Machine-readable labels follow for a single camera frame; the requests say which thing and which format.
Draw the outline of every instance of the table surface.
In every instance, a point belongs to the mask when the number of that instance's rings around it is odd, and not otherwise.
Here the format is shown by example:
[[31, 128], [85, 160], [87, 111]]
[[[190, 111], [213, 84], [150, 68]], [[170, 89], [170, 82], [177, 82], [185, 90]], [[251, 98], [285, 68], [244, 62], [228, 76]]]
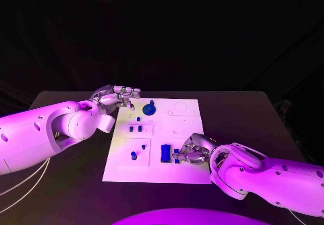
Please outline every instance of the table surface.
[[[64, 101], [82, 101], [91, 94], [44, 91], [32, 109]], [[198, 99], [209, 137], [221, 143], [238, 142], [270, 157], [304, 161], [265, 93], [147, 91], [141, 96]], [[134, 214], [166, 208], [219, 210], [270, 224], [298, 224], [288, 210], [272, 206], [254, 193], [241, 201], [216, 185], [103, 182], [111, 138], [113, 132], [107, 134], [97, 130], [90, 139], [52, 157], [41, 183], [26, 198], [2, 213], [0, 224], [111, 224]], [[0, 176], [0, 192], [38, 167]], [[38, 178], [39, 175], [2, 196], [2, 209], [23, 196]], [[303, 214], [298, 217], [307, 224], [324, 222], [324, 219]]]

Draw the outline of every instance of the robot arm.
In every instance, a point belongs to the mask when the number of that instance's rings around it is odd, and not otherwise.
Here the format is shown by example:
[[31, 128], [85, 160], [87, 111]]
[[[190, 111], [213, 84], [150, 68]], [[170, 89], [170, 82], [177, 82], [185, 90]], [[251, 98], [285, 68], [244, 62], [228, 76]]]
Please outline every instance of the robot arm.
[[321, 166], [268, 158], [247, 146], [221, 145], [200, 134], [190, 136], [173, 157], [193, 164], [209, 162], [211, 180], [231, 197], [242, 200], [254, 192], [278, 207], [324, 216]]
[[0, 118], [0, 175], [22, 170], [88, 139], [110, 132], [117, 107], [134, 110], [140, 89], [107, 85], [90, 100], [62, 102]]

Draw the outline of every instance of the white board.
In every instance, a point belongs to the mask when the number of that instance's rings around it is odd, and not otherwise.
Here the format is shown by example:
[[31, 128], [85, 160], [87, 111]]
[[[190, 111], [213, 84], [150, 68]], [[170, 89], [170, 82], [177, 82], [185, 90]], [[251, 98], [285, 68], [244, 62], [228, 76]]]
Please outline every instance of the white board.
[[[143, 107], [150, 100], [157, 111], [147, 116]], [[172, 154], [193, 133], [205, 133], [198, 100], [140, 98], [131, 102], [136, 111], [120, 108], [103, 181], [212, 184], [208, 163], [176, 164], [173, 156], [170, 163], [162, 163], [162, 145], [172, 146]]]

